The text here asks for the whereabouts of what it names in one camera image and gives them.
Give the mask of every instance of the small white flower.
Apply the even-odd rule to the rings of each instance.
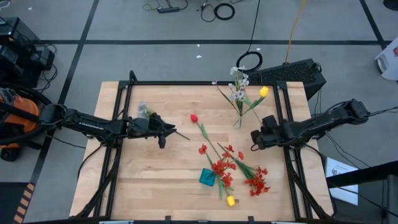
[[[238,71],[238,68],[237,67],[232,67],[231,68],[231,72],[229,73],[230,75],[234,75],[235,74],[235,72],[237,72]]]
[[[239,86],[241,87],[241,89],[246,88],[249,85],[249,80],[247,79],[243,79],[239,81]]]
[[[231,100],[236,100],[237,98],[236,93],[231,93]]]
[[[236,98],[237,98],[239,101],[243,101],[243,99],[244,99],[244,92],[243,92],[242,90],[237,91],[237,92],[236,92]]]

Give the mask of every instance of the flower stem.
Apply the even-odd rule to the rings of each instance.
[[[260,120],[260,118],[258,117],[258,115],[257,115],[256,111],[254,110],[254,108],[253,108],[252,110],[253,110],[253,112],[254,112],[254,115],[256,115],[256,118],[259,120],[260,124],[262,125],[261,120]]]

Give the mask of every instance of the small blue vase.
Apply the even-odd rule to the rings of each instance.
[[[215,181],[216,181],[216,175],[212,170],[204,168],[201,171],[199,182],[212,187],[214,186]]]

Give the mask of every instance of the black clamp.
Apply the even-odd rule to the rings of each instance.
[[[254,217],[248,217],[249,224],[254,224]]]
[[[172,224],[172,217],[171,215],[166,215],[164,217],[164,224]]]
[[[232,10],[232,15],[230,15],[230,16],[228,16],[228,17],[221,17],[220,15],[218,15],[218,9],[219,9],[220,7],[222,7],[222,6],[226,6],[226,7],[230,8],[230,9]],[[217,19],[219,19],[219,20],[227,21],[227,20],[232,19],[232,17],[235,16],[235,8],[234,8],[231,4],[228,4],[228,3],[221,3],[221,4],[219,4],[218,6],[216,6],[216,7],[214,8],[214,15],[215,15],[215,16],[217,17]]]

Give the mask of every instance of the wooden tabletop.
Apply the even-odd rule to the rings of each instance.
[[[102,83],[95,116],[111,119],[117,87],[118,82]],[[227,86],[221,88],[229,91]],[[246,90],[249,99],[257,99],[260,88],[261,86],[249,86]],[[294,120],[308,119],[310,112],[302,83],[288,83],[288,92]],[[272,147],[263,151],[250,151],[250,132],[260,127],[253,112],[244,117],[241,129],[234,129],[232,125],[237,120],[236,112],[215,86],[134,86],[130,116],[137,115],[140,102],[147,102],[164,121],[175,124],[178,131],[191,141],[173,134],[167,138],[165,149],[159,149],[157,139],[125,139],[113,219],[164,220],[166,215],[171,215],[172,220],[245,221],[248,216],[253,216],[256,221],[294,220],[283,149]],[[276,116],[271,88],[268,97],[256,107],[256,112],[260,118]],[[210,168],[210,165],[206,157],[198,153],[198,148],[206,140],[198,126],[190,121],[190,114],[199,117],[199,123],[205,125],[212,142],[233,145],[235,149],[243,151],[247,165],[267,168],[269,174],[266,182],[271,187],[269,192],[251,197],[250,188],[243,183],[241,171],[232,171],[236,205],[229,207],[225,196],[222,200],[219,199],[217,183],[214,187],[199,183],[202,168]],[[310,141],[309,145],[317,148],[316,141]],[[98,146],[97,140],[89,140],[85,157]],[[81,170],[70,215],[80,212],[97,190],[104,152],[103,149],[95,154]],[[215,160],[215,153],[212,150],[208,152]],[[302,161],[309,191],[331,215],[333,209],[319,156],[310,149],[302,149]],[[302,194],[298,188],[297,192],[300,213],[304,217]],[[105,193],[103,213],[107,196]]]

